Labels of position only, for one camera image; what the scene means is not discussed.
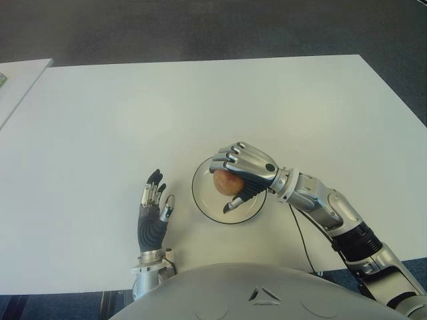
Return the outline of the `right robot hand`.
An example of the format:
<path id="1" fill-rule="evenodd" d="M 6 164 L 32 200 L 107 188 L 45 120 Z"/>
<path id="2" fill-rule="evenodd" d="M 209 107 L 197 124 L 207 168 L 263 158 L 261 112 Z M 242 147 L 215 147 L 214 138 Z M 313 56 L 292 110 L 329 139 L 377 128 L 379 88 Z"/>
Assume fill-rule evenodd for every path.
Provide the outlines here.
<path id="1" fill-rule="evenodd" d="M 226 171 L 244 182 L 243 189 L 225 204 L 223 209 L 225 214 L 269 189 L 280 171 L 277 163 L 269 155 L 242 141 L 220 149 L 212 157 L 209 170 Z"/>

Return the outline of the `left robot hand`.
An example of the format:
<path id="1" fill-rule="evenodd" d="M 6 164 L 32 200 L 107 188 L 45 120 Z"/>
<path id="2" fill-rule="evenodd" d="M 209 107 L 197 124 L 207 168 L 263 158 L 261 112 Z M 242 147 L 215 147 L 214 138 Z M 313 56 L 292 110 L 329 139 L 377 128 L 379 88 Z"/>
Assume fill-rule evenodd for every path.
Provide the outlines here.
<path id="1" fill-rule="evenodd" d="M 161 184 L 163 174 L 156 169 L 147 179 L 139 205 L 137 220 L 137 242 L 141 253 L 156 251 L 162 248 L 169 218 L 175 207 L 175 196 L 165 199 L 163 208 L 160 200 L 166 184 Z"/>

